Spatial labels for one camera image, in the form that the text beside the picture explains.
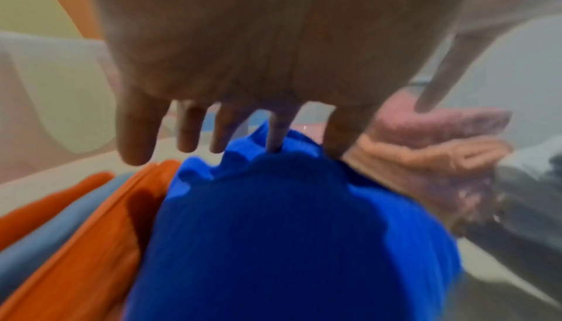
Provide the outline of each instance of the blue fabric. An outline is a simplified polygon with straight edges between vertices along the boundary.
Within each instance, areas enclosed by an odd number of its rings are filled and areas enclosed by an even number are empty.
[[[434,320],[461,269],[446,230],[298,132],[265,153],[267,131],[182,164],[125,319]]]
[[[89,192],[37,230],[0,252],[0,303],[43,265],[132,173]]]

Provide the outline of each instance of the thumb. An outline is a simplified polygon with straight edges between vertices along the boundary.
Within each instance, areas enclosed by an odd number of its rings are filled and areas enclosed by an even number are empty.
[[[117,150],[125,163],[143,165],[151,159],[170,103],[133,86],[123,86],[117,99],[115,121]]]
[[[377,105],[336,108],[324,131],[322,146],[326,154],[333,159],[343,156],[364,132],[377,109]]]

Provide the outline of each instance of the hand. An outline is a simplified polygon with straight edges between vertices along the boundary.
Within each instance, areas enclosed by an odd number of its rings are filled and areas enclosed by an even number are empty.
[[[117,142],[125,162],[154,150],[172,100],[178,147],[196,149],[220,103],[211,151],[256,109],[271,111],[267,148],[282,144],[308,101],[336,107],[324,134],[337,158],[416,74],[462,0],[94,0],[121,71]]]

